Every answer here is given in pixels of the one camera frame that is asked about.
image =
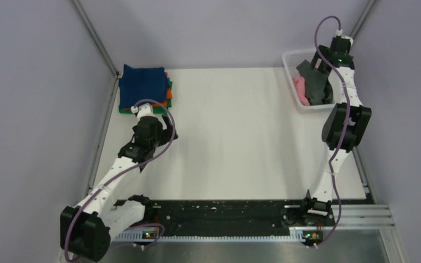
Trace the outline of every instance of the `pink cloth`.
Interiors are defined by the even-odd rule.
[[[309,100],[306,98],[306,84],[304,78],[301,76],[296,76],[293,78],[293,83],[301,103],[304,106],[310,106]]]

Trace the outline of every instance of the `gray floor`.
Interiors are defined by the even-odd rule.
[[[320,249],[300,249],[294,245],[297,244],[158,243],[146,251],[121,247],[100,262],[388,262],[378,231],[338,231]]]

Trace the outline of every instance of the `navy blue folded shirt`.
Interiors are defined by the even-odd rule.
[[[142,99],[167,100],[167,76],[163,67],[132,68],[123,65],[123,76],[118,81],[118,87],[119,108],[131,108]]]

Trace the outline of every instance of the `white wall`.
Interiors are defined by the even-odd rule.
[[[381,1],[354,44],[372,118],[361,150],[410,257],[421,262],[421,1]]]
[[[0,262],[54,262],[112,76],[69,1],[0,1]]]
[[[335,14],[350,32],[368,0],[83,0],[118,70],[135,67],[282,66],[281,54],[314,47]],[[319,40],[329,43],[334,21]]]

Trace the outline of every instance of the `white plastic bin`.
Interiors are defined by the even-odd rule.
[[[304,60],[311,61],[314,57],[315,49],[306,49],[306,50],[296,50],[291,52],[285,52],[282,55],[283,64],[285,66],[286,75],[288,77],[288,84],[291,89],[291,92],[293,93],[294,98],[296,99],[296,104],[298,107],[302,110],[306,111],[314,111],[314,110],[326,110],[326,109],[332,109],[335,105],[335,96],[339,94],[339,90],[333,91],[333,103],[332,104],[323,104],[323,105],[314,105],[314,106],[305,106],[301,103],[298,97],[298,93],[296,92],[296,89],[294,87],[293,83],[293,77],[296,77],[299,75],[298,70],[296,67],[301,64]]]

